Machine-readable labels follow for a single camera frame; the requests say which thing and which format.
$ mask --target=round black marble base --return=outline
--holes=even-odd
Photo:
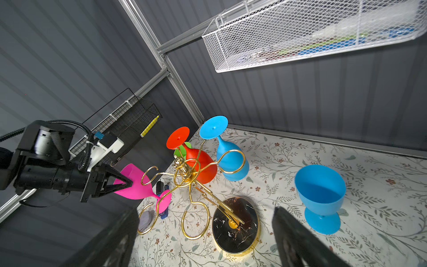
[[[216,209],[212,219],[212,231],[218,246],[230,254],[247,251],[256,241],[259,228],[258,215],[254,207],[244,198],[230,197],[224,201],[245,224],[236,229],[228,225],[228,218]]]

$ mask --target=floral tablecloth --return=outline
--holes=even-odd
[[[129,266],[281,266],[271,220],[274,207],[283,206],[352,266],[427,267],[427,161],[234,129],[227,129],[222,138],[243,150],[250,170],[239,182],[218,172],[208,186],[220,199],[242,196],[254,203],[261,221],[255,250],[242,257],[222,252],[211,226],[200,239],[186,239],[181,232],[184,210],[190,211],[184,226],[191,235],[204,228],[206,214],[200,206],[190,205],[185,188],[174,192],[169,216],[158,220],[148,234],[137,236]],[[201,142],[198,132],[190,140],[195,148]],[[215,159],[217,147],[216,139],[208,140],[204,151]],[[339,211],[341,229],[334,235],[313,231],[304,219],[294,177],[310,164],[335,169],[347,184]],[[173,188],[169,176],[162,179]],[[193,199],[208,204],[199,192]],[[143,200],[138,211],[153,200]],[[208,206],[213,214],[215,207]]]

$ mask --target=blue object in basket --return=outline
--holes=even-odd
[[[346,191],[341,175],[322,165],[305,166],[295,175],[295,187],[306,206],[307,223],[324,235],[337,232],[341,221],[336,212],[341,208]]]
[[[227,151],[232,149],[237,149],[242,151],[236,144],[228,141],[224,141],[221,138],[221,134],[227,129],[228,119],[224,116],[215,116],[207,120],[202,127],[200,128],[200,137],[203,139],[214,139],[218,138],[219,145],[216,152],[216,160],[218,161],[220,157]],[[224,158],[219,163],[219,166],[225,171],[235,171],[240,168],[243,163],[243,156],[238,152],[231,152],[224,156]],[[243,169],[234,174],[223,173],[224,176],[234,182],[239,181],[246,177],[249,172],[249,162],[246,160]]]

